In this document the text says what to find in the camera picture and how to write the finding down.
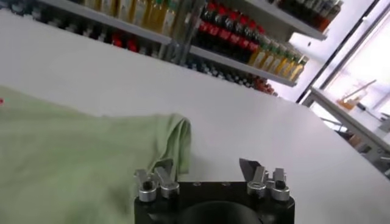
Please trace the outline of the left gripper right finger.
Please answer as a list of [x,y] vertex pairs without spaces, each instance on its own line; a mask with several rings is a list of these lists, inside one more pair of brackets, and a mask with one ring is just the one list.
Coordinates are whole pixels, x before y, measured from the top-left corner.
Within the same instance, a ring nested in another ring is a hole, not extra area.
[[286,173],[283,168],[276,168],[272,175],[258,161],[239,159],[239,166],[246,181],[249,195],[258,199],[270,197],[275,201],[288,201],[290,189],[286,183]]

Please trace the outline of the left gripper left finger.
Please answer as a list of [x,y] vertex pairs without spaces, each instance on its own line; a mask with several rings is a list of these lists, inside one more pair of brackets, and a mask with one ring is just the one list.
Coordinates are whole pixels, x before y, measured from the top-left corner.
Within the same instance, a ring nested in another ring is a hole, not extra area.
[[172,199],[180,194],[179,183],[170,176],[173,165],[173,159],[164,159],[155,164],[151,173],[147,173],[145,169],[135,171],[139,201],[153,202],[158,193],[165,199]]

